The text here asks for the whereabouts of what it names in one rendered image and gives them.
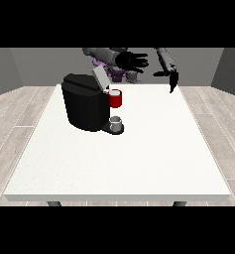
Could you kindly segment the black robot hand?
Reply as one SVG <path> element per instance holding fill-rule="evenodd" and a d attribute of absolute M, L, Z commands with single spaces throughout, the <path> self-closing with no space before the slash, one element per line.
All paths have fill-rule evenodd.
<path fill-rule="evenodd" d="M 143 68 L 149 65 L 147 56 L 147 54 L 122 52 L 116 57 L 115 63 L 119 68 L 143 73 Z"/>
<path fill-rule="evenodd" d="M 157 71 L 154 73 L 154 76 L 167 76 L 170 79 L 170 93 L 174 92 L 174 89 L 178 83 L 178 72 L 174 71 Z"/>

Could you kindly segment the small grey coffee pod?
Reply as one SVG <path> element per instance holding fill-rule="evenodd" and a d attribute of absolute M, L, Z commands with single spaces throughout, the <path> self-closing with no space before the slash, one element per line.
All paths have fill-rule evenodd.
<path fill-rule="evenodd" d="M 129 70 L 127 72 L 127 80 L 131 83 L 136 83 L 137 82 L 137 73 L 135 71 Z"/>

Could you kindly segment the pale grey machine lid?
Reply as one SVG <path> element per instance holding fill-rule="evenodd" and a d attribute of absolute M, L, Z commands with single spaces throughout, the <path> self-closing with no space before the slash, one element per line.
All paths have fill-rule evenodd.
<path fill-rule="evenodd" d="M 102 65 L 97 66 L 91 72 L 102 90 L 105 90 L 110 85 L 110 80 Z"/>

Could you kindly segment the red pod holder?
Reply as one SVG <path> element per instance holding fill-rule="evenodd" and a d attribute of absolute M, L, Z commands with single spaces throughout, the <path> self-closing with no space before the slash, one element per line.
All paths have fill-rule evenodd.
<path fill-rule="evenodd" d="M 119 89 L 111 89 L 108 91 L 109 106 L 118 108 L 122 105 L 122 91 Z"/>

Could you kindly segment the black coffee machine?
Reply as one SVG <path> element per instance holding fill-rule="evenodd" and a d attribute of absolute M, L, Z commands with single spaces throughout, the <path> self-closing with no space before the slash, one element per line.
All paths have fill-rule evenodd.
<path fill-rule="evenodd" d="M 108 86 L 102 90 L 93 75 L 68 74 L 61 84 L 61 90 L 68 121 L 74 127 L 90 132 L 105 131 L 112 135 L 124 132 L 124 125 L 118 132 L 110 130 L 110 109 Z"/>

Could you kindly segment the grey and purple robot trunk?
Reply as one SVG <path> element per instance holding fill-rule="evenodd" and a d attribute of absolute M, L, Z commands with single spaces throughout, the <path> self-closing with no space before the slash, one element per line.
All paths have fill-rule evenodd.
<path fill-rule="evenodd" d="M 112 66 L 108 63 L 100 62 L 96 58 L 92 59 L 92 63 L 94 66 L 102 65 L 103 68 L 105 69 L 107 75 L 112 79 L 113 82 L 121 82 L 122 80 L 129 82 L 126 77 L 127 72 L 129 70 L 123 70 L 123 69 L 118 68 L 117 66 Z"/>

